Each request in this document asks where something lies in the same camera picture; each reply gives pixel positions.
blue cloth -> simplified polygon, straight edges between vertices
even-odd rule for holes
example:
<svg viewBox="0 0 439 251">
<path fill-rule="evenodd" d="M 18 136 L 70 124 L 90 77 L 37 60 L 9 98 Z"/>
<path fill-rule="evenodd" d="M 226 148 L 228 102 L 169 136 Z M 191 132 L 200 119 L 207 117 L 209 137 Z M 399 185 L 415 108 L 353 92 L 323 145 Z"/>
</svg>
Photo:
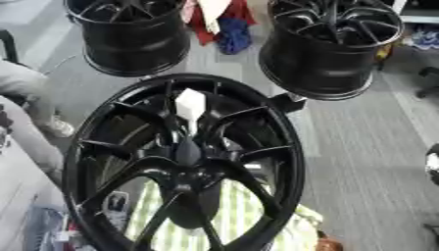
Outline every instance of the blue cloth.
<svg viewBox="0 0 439 251">
<path fill-rule="evenodd" d="M 219 27 L 217 45 L 223 54 L 237 54 L 252 43 L 249 25 L 245 21 L 220 18 Z"/>
</svg>

wheel spoke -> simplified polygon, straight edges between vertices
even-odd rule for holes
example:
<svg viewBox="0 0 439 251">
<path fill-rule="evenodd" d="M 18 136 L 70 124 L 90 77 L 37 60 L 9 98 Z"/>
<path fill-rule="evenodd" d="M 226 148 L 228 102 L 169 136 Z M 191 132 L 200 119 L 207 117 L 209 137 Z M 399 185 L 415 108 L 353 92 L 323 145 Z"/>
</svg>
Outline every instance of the wheel spoke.
<svg viewBox="0 0 439 251">
<path fill-rule="evenodd" d="M 379 40 L 376 38 L 376 36 L 372 33 L 372 31 L 361 21 L 355 21 L 352 22 L 352 24 L 356 27 L 356 29 L 363 35 L 368 37 L 371 41 L 378 43 Z"/>
<path fill-rule="evenodd" d="M 137 1 L 131 1 L 131 6 L 133 8 L 135 8 L 136 10 L 142 12 L 143 14 L 146 14 L 150 19 L 156 18 L 156 16 L 154 16 L 149 11 L 147 11 L 145 8 L 143 8 L 138 0 Z"/>
<path fill-rule="evenodd" d="M 222 251 L 224 250 L 224 245 L 218 236 L 217 231 L 212 225 L 211 221 L 209 221 L 208 217 L 203 211 L 203 208 L 200 206 L 196 195 L 189 196 L 191 198 L 192 207 L 195 211 L 195 214 L 199 217 L 199 220 L 202 224 L 203 230 L 206 235 L 208 235 L 209 242 L 211 243 L 211 250 L 213 251 Z"/>
<path fill-rule="evenodd" d="M 97 0 L 96 2 L 91 3 L 89 6 L 87 6 L 83 11 L 81 11 L 78 16 L 83 18 L 84 15 L 89 12 L 91 9 L 96 8 L 98 5 L 103 4 L 105 0 Z"/>
<path fill-rule="evenodd" d="M 211 125 L 210 128 L 207 129 L 202 140 L 206 142 L 207 140 L 212 138 L 217 133 L 217 130 L 222 126 L 225 126 L 229 123 L 234 123 L 238 120 L 253 118 L 260 113 L 266 112 L 267 110 L 267 106 L 261 106 L 226 115 L 217 120 L 213 125 Z"/>
<path fill-rule="evenodd" d="M 122 102 L 114 102 L 113 106 L 117 113 L 133 115 L 146 123 L 156 125 L 165 133 L 165 140 L 168 143 L 172 142 L 172 123 L 170 124 L 167 119 L 161 117 L 157 112 L 148 110 L 145 107 L 138 107 L 133 105 L 128 105 Z"/>
<path fill-rule="evenodd" d="M 123 160 L 129 160 L 132 156 L 128 148 L 118 144 L 88 139 L 81 139 L 79 144 L 85 148 L 90 147 L 97 153 L 111 154 Z"/>
<path fill-rule="evenodd" d="M 222 178 L 230 178 L 241 182 L 245 187 L 252 191 L 264 206 L 265 214 L 274 218 L 278 213 L 280 206 L 274 198 L 262 187 L 255 177 L 243 165 L 239 165 L 224 159 L 210 159 L 207 161 L 207 167 L 222 170 Z"/>
<path fill-rule="evenodd" d="M 161 179 L 164 180 L 169 175 L 167 170 L 176 166 L 175 162 L 159 156 L 149 156 L 140 161 L 135 161 L 110 177 L 92 196 L 80 203 L 80 206 L 84 209 L 99 208 L 100 204 L 111 192 L 137 176 L 148 176 L 163 184 Z"/>
<path fill-rule="evenodd" d="M 314 12 L 314 10 L 312 9 L 307 9 L 307 10 L 290 10 L 290 11 L 285 11 L 285 12 L 281 12 L 278 13 L 274 16 L 275 19 L 279 19 L 279 18 L 284 18 L 284 17 L 288 17 L 290 15 L 295 15 L 294 18 L 301 18 L 303 20 L 308 21 L 308 25 L 311 25 L 317 18 L 317 14 L 316 12 Z"/>
<path fill-rule="evenodd" d="M 113 23 L 118 20 L 118 18 L 123 15 L 124 12 L 130 11 L 128 5 L 123 5 L 120 10 L 118 10 L 109 20 L 109 23 Z"/>
<path fill-rule="evenodd" d="M 297 2 L 296 3 L 292 2 L 291 0 L 279 0 L 279 2 L 282 2 L 282 3 L 285 3 L 285 4 L 289 4 L 289 5 L 293 5 L 293 6 L 297 7 L 297 8 L 306 8 L 304 5 L 299 4 Z"/>
<path fill-rule="evenodd" d="M 393 30 L 397 30 L 398 29 L 398 27 L 396 25 L 390 25 L 390 24 L 387 24 L 387 23 L 381 22 L 381 21 L 362 20 L 362 23 L 364 25 L 366 25 L 366 26 L 375 25 L 375 26 L 379 26 L 381 28 L 390 28 L 390 29 L 393 29 Z"/>
<path fill-rule="evenodd" d="M 154 237 L 154 234 L 167 219 L 170 206 L 180 195 L 181 193 L 176 192 L 166 199 L 159 210 L 157 210 L 157 212 L 154 214 L 151 221 L 149 221 L 148 225 L 143 228 L 136 241 L 132 244 L 130 251 L 151 250 L 151 241 Z"/>
<path fill-rule="evenodd" d="M 165 125 L 165 120 L 158 113 L 149 111 L 146 107 L 138 107 L 128 105 L 122 102 L 114 102 L 112 104 L 116 112 L 133 115 L 147 123 Z"/>
<path fill-rule="evenodd" d="M 355 7 L 346 11 L 343 15 L 343 19 L 352 19 L 359 16 L 372 17 L 375 15 L 390 15 L 391 12 L 383 9 L 376 9 L 370 7 Z"/>
<path fill-rule="evenodd" d="M 290 150 L 291 150 L 291 145 L 262 148 L 262 149 L 242 153 L 240 155 L 239 160 L 242 163 L 247 164 L 264 158 L 278 157 L 279 155 L 288 153 Z"/>
</svg>

gray pants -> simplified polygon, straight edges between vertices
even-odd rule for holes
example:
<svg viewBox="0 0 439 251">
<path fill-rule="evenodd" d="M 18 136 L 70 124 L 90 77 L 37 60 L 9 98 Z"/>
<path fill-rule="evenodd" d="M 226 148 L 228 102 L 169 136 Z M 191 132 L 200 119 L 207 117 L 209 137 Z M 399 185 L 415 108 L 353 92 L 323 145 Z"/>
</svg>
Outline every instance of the gray pants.
<svg viewBox="0 0 439 251">
<path fill-rule="evenodd" d="M 4 105 L 8 117 L 14 122 L 12 136 L 41 171 L 60 187 L 63 155 L 35 126 L 47 124 L 54 114 L 44 91 L 46 79 L 38 72 L 0 60 L 0 95 L 31 97 L 28 113 L 32 119 L 22 107 L 0 96 L 0 104 Z"/>
<path fill-rule="evenodd" d="M 45 89 L 47 76 L 0 60 L 0 95 L 19 95 L 28 100 L 28 113 L 36 125 L 47 125 L 55 113 Z"/>
</svg>

white cloth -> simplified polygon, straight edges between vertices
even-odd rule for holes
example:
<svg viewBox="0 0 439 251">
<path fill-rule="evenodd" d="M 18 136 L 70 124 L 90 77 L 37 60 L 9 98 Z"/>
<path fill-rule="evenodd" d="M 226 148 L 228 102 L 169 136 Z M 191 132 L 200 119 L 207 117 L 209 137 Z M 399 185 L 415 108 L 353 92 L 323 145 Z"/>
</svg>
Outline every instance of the white cloth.
<svg viewBox="0 0 439 251">
<path fill-rule="evenodd" d="M 213 34 L 220 32 L 217 19 L 225 12 L 230 3 L 231 0 L 198 0 L 207 31 Z"/>
</svg>

striped cloth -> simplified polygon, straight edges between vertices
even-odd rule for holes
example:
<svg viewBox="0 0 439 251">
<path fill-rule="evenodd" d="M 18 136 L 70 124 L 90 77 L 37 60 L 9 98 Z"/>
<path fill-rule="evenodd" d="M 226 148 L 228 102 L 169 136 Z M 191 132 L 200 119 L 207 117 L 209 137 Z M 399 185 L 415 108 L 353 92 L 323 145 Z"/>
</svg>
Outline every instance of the striped cloth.
<svg viewBox="0 0 439 251">
<path fill-rule="evenodd" d="M 145 183 L 125 235 L 134 240 L 162 205 L 159 187 L 155 182 Z M 225 180 L 222 183 L 219 211 L 212 220 L 222 243 L 242 235 L 261 217 L 263 205 L 241 183 Z M 311 251 L 317 246 L 317 226 L 322 216 L 299 205 L 286 228 L 275 238 L 271 251 Z M 167 219 L 156 232 L 152 246 L 155 250 L 205 251 L 210 248 L 202 229 L 187 230 Z"/>
</svg>

